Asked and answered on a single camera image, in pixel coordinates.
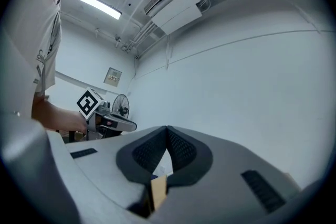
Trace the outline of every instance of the person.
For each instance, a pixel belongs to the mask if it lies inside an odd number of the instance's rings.
[[[33,118],[48,129],[86,133],[80,112],[58,108],[45,99],[45,90],[55,84],[60,0],[11,0],[0,30],[4,45],[0,52],[7,59],[2,63],[1,110]]]

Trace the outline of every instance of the white wall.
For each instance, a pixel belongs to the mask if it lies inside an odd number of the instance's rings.
[[[118,87],[104,83],[109,68],[122,72]],[[76,101],[86,87],[96,89],[113,103],[126,93],[134,76],[134,56],[74,24],[62,20],[62,41],[56,57],[56,85],[46,91],[50,102],[64,109],[78,110]]]
[[[334,27],[323,6],[293,1],[320,34],[287,0],[228,0],[171,38],[168,70],[165,43],[150,51],[130,87],[138,130],[201,131],[249,148],[301,187],[320,178],[335,134]],[[167,157],[161,166],[172,169]]]

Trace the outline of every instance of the ceiling light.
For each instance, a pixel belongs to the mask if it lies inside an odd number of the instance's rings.
[[[108,15],[112,16],[113,18],[119,20],[121,12],[98,1],[98,0],[81,0],[97,9],[100,9],[102,12],[107,13]]]

